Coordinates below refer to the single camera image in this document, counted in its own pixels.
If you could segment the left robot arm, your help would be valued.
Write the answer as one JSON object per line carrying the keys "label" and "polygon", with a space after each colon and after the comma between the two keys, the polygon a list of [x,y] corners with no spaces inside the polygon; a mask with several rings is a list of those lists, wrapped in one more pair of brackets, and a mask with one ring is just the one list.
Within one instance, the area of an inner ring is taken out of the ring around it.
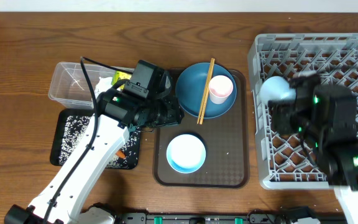
{"label": "left robot arm", "polygon": [[76,148],[27,208],[13,205],[5,223],[114,223],[104,205],[81,209],[107,164],[133,131],[179,124],[184,116],[171,95],[143,97],[110,88],[99,94],[94,116]]}

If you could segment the green yellow snack wrapper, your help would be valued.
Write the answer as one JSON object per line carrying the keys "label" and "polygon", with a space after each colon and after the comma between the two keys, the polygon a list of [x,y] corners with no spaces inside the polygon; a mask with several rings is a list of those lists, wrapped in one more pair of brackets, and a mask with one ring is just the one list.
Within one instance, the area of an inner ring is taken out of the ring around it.
{"label": "green yellow snack wrapper", "polygon": [[131,79],[131,74],[130,73],[126,73],[126,72],[120,72],[120,71],[116,71],[113,78],[112,78],[112,82],[111,85],[112,86],[116,86],[117,82],[121,82],[121,80],[130,80]]}

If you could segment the pink cup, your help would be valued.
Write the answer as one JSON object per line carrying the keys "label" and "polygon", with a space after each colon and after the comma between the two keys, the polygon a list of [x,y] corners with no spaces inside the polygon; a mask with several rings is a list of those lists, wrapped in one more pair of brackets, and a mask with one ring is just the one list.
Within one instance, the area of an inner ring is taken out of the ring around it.
{"label": "pink cup", "polygon": [[209,97],[214,104],[224,103],[234,89],[232,80],[224,75],[218,75],[209,82]]}

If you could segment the brown serving tray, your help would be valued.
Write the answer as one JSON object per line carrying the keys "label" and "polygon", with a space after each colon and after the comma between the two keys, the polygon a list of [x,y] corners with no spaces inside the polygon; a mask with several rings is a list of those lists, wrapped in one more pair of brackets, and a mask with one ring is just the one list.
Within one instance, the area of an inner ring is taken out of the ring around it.
{"label": "brown serving tray", "polygon": [[[240,188],[249,180],[247,136],[246,80],[237,70],[230,70],[236,85],[236,100],[222,116],[206,119],[197,125],[197,118],[185,113],[181,124],[155,132],[155,180],[166,186]],[[197,171],[181,174],[169,165],[167,147],[180,134],[194,134],[206,146],[206,160]]]}

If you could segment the light blue rice bowl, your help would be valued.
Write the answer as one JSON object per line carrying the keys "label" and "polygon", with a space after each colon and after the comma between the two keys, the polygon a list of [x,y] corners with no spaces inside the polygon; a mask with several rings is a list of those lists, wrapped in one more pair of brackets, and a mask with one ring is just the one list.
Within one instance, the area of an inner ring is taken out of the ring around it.
{"label": "light blue rice bowl", "polygon": [[194,134],[174,137],[167,146],[167,162],[178,173],[190,174],[199,170],[206,160],[206,146]]}

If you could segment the clear plastic bin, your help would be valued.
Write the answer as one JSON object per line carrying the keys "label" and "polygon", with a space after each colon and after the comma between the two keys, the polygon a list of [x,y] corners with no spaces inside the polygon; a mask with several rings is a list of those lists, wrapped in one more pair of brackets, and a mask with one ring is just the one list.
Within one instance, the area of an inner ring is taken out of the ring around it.
{"label": "clear plastic bin", "polygon": [[[95,89],[99,78],[113,77],[115,70],[111,70],[100,65],[85,64],[89,80]],[[130,73],[133,68],[122,68],[124,72]],[[60,62],[55,67],[55,71],[50,84],[48,96],[51,100],[61,103],[66,108],[91,110],[93,102],[83,74],[81,65],[72,62]]]}

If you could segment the dark blue plate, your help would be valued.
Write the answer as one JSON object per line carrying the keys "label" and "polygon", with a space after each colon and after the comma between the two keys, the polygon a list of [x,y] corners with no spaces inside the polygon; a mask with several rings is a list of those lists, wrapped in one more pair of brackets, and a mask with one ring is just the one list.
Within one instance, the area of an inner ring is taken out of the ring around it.
{"label": "dark blue plate", "polygon": [[[199,114],[208,69],[209,62],[191,65],[182,71],[175,85],[175,95],[178,98],[180,106],[194,117],[197,117]],[[237,98],[237,85],[234,77],[229,73],[229,70],[215,63],[213,77],[218,75],[228,77],[232,81],[233,91],[228,96],[228,99],[220,105],[214,104],[208,98],[204,119],[222,116],[231,109]]]}

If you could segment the orange carrot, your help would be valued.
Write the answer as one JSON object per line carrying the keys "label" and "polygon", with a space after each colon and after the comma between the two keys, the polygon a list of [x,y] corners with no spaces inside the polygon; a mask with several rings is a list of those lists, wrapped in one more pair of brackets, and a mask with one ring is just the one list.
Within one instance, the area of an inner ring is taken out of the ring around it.
{"label": "orange carrot", "polygon": [[122,151],[117,151],[116,155],[121,158],[121,159],[125,159],[126,155],[122,152]]}

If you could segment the grey dishwasher rack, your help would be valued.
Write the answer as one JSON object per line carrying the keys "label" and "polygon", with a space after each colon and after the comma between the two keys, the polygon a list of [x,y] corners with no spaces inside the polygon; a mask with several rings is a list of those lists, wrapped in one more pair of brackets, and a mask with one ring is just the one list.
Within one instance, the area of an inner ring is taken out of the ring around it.
{"label": "grey dishwasher rack", "polygon": [[358,128],[358,33],[259,34],[247,60],[260,185],[266,190],[328,189],[326,176],[307,160],[298,135],[280,136],[273,130],[272,115],[259,92],[270,77],[316,71],[322,83],[346,86],[355,93]]}

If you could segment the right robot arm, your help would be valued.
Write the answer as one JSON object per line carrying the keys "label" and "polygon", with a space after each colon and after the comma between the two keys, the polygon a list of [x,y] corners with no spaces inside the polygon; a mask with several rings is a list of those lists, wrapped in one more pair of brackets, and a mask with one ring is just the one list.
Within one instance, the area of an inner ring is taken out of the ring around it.
{"label": "right robot arm", "polygon": [[297,133],[313,145],[317,167],[334,188],[348,223],[358,223],[357,98],[345,86],[324,84],[317,72],[263,82],[260,98],[272,111],[273,130]]}

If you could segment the light blue cup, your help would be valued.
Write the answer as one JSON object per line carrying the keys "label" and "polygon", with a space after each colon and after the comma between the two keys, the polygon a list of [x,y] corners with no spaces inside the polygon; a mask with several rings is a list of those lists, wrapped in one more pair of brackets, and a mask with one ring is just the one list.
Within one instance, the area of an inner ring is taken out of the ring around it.
{"label": "light blue cup", "polygon": [[269,101],[295,100],[296,90],[290,88],[285,78],[275,76],[263,82],[259,95],[262,103],[267,106]]}

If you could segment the white tissue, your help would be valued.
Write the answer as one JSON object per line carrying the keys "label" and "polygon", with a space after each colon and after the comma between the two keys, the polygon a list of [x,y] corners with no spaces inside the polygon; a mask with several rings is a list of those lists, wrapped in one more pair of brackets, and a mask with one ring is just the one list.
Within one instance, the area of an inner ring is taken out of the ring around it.
{"label": "white tissue", "polygon": [[97,98],[102,92],[109,90],[113,84],[113,77],[99,78],[99,82],[96,84],[94,89],[95,98]]}

